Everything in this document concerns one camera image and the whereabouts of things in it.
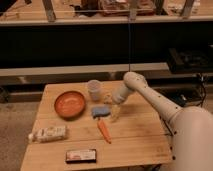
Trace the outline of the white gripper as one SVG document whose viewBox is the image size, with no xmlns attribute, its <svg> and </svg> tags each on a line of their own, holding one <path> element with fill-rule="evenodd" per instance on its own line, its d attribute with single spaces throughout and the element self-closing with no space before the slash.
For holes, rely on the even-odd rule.
<svg viewBox="0 0 213 171">
<path fill-rule="evenodd" d="M 120 107 L 118 105 L 124 103 L 132 93 L 131 89 L 122 84 L 112 92 L 112 95 L 110 93 L 104 95 L 103 102 L 105 104 L 111 104 L 112 101 L 117 104 L 111 106 L 110 119 L 112 122 L 116 122 L 119 118 Z"/>
</svg>

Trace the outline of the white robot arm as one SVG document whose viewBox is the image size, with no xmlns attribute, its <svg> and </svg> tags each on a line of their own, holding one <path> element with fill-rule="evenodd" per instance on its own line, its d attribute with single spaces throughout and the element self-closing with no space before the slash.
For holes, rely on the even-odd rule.
<svg viewBox="0 0 213 171">
<path fill-rule="evenodd" d="M 172 162 L 162 164 L 159 171 L 213 171 L 213 114 L 198 106 L 181 107 L 152 89 L 136 72 L 124 74 L 123 82 L 112 91 L 112 103 L 124 103 L 133 92 L 140 94 L 173 132 Z"/>
</svg>

